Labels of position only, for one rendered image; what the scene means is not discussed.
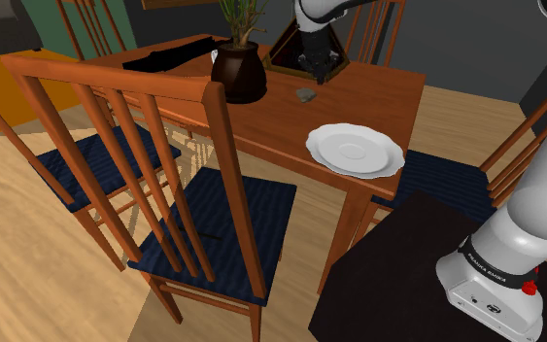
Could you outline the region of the wooden dining table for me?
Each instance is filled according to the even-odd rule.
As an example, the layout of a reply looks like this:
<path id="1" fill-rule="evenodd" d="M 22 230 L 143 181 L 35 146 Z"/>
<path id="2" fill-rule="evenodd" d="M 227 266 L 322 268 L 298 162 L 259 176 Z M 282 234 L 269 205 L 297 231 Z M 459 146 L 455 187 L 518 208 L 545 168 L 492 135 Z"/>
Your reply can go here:
<path id="1" fill-rule="evenodd" d="M 407 149 L 422 97 L 423 74 L 352 62 L 324 85 L 267 72 L 267 92 L 257 102 L 228 107 L 236 148 L 293 172 L 346 191 L 325 265 L 342 257 L 372 196 L 394 199 L 399 175 L 371 180 L 336 174 L 306 148 L 309 132 L 329 123 L 368 126 Z M 301 103 L 295 91 L 317 96 Z"/>

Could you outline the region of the wooden chair with blue cushion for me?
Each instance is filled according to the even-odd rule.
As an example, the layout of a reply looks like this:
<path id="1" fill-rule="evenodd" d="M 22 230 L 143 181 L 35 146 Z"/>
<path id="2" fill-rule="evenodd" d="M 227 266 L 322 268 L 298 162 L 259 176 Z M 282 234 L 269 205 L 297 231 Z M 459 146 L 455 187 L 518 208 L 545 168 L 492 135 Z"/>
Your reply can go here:
<path id="1" fill-rule="evenodd" d="M 547 98 L 479 167 L 409 150 L 401 170 L 396 196 L 386 200 L 374 195 L 359 223 L 355 240 L 359 241 L 379 209 L 388 212 L 420 189 L 451 206 L 476 222 L 484 222 L 512 193 L 526 168 L 547 137 L 547 126 L 493 180 L 487 171 L 546 112 Z"/>
<path id="2" fill-rule="evenodd" d="M 40 175 L 66 209 L 73 214 L 85 231 L 94 239 L 118 270 L 123 270 L 121 260 L 109 244 L 96 221 L 89 214 L 93 208 L 84 190 L 58 150 L 35 155 L 21 141 L 0 115 L 0 128 L 15 148 Z M 76 145 L 104 193 L 113 197 L 128 189 L 120 171 L 97 134 L 78 140 Z"/>
<path id="3" fill-rule="evenodd" d="M 130 268 L 181 318 L 177 296 L 247 316 L 258 340 L 296 188 L 245 177 L 220 83 L 203 78 L 17 55 L 3 58 L 88 202 Z M 91 165 L 54 108 L 43 81 L 71 86 L 111 167 Z M 180 180 L 158 101 L 193 103 L 205 113 L 217 168 Z"/>

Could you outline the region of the dark brown vase with plant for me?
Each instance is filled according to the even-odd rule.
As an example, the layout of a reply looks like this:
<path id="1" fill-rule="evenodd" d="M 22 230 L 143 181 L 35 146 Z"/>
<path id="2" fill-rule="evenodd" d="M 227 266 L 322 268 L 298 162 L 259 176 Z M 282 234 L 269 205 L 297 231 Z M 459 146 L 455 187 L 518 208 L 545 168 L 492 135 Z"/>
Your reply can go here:
<path id="1" fill-rule="evenodd" d="M 223 16 L 229 24 L 231 38 L 217 42 L 211 80 L 224 85 L 226 102 L 249 104 L 261 99 L 267 91 L 266 74 L 258 56 L 258 44 L 250 40 L 256 22 L 263 14 L 264 4 L 257 0 L 219 0 Z"/>

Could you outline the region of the dark robot stand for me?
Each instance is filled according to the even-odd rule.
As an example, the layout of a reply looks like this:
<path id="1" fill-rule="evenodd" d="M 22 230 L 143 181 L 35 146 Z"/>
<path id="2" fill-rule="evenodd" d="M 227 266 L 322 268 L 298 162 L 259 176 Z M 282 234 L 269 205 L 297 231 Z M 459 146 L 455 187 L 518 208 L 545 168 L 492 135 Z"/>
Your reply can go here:
<path id="1" fill-rule="evenodd" d="M 311 333 L 318 342 L 509 342 L 451 305 L 435 273 L 479 225 L 414 192 L 331 266 Z"/>

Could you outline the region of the gold framed pyramid terrarium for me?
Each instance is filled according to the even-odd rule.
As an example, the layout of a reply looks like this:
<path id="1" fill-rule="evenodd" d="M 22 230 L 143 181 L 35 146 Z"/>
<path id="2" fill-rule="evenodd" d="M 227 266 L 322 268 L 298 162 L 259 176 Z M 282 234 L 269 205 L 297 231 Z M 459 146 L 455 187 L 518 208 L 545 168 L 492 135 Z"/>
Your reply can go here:
<path id="1" fill-rule="evenodd" d="M 350 64 L 350 59 L 332 27 L 328 29 L 327 40 L 330 43 L 331 51 L 336 53 L 336 56 L 332 58 L 331 70 L 325 76 L 326 82 L 334 78 Z M 316 78 L 312 73 L 305 70 L 298 61 L 302 52 L 302 40 L 296 18 L 294 17 L 275 45 L 262 59 L 262 64 L 266 70 L 315 81 Z"/>

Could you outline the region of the white plate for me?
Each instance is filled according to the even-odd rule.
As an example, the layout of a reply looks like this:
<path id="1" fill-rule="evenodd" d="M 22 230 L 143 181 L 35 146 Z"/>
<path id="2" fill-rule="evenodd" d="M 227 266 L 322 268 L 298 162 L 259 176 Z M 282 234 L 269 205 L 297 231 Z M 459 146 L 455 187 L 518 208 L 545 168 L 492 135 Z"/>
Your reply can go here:
<path id="1" fill-rule="evenodd" d="M 396 142 L 362 125 L 322 125 L 308 134 L 305 145 L 329 170 L 359 179 L 390 177 L 405 164 L 403 150 Z"/>

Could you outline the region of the flat black object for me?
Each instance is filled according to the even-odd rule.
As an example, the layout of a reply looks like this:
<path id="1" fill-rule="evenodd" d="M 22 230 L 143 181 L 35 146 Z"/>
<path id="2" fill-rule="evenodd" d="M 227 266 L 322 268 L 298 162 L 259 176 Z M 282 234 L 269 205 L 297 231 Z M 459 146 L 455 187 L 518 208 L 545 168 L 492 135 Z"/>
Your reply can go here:
<path id="1" fill-rule="evenodd" d="M 213 37 L 203 38 L 176 48 L 152 51 L 149 55 L 122 64 L 124 70 L 156 73 L 174 69 L 218 47 Z"/>

